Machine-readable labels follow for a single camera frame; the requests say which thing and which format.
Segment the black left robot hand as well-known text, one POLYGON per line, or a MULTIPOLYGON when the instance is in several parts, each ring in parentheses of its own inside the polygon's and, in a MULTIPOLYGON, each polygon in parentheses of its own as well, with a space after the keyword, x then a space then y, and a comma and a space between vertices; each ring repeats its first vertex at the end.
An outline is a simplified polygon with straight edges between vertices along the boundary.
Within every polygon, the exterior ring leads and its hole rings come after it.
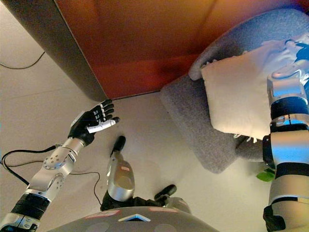
POLYGON ((114 126, 120 118, 113 117, 114 104, 107 99, 96 105, 89 111, 80 113, 72 122, 68 139, 76 138, 82 141, 84 146, 90 145, 95 138, 95 133, 114 126))

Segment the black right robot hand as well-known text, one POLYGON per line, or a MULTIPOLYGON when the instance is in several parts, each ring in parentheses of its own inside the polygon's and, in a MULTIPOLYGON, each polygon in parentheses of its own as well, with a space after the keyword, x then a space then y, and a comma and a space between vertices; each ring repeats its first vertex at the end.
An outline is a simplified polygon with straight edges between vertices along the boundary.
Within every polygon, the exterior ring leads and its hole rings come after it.
POLYGON ((288 39, 284 44, 294 62, 309 59, 309 33, 288 39))

